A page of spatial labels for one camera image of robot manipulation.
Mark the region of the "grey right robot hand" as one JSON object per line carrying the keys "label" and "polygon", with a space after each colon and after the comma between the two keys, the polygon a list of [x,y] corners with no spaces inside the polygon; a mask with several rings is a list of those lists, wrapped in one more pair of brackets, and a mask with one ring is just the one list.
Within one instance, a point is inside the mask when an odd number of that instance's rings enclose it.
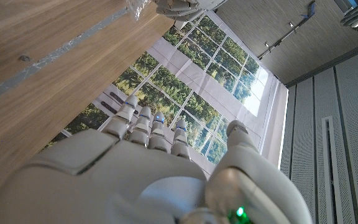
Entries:
{"label": "grey right robot hand", "polygon": [[33,156],[0,187],[0,223],[311,223],[301,193],[261,156],[240,121],[207,177],[179,120],[171,146],[164,115],[134,95],[102,130],[87,129]]}

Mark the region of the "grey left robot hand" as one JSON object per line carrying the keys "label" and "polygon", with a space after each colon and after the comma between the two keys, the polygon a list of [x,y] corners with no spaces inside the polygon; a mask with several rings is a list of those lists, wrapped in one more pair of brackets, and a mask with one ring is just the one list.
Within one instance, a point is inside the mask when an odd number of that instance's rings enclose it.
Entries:
{"label": "grey left robot hand", "polygon": [[175,21],[193,21],[205,11],[213,11],[227,0],[154,0],[156,13]]}

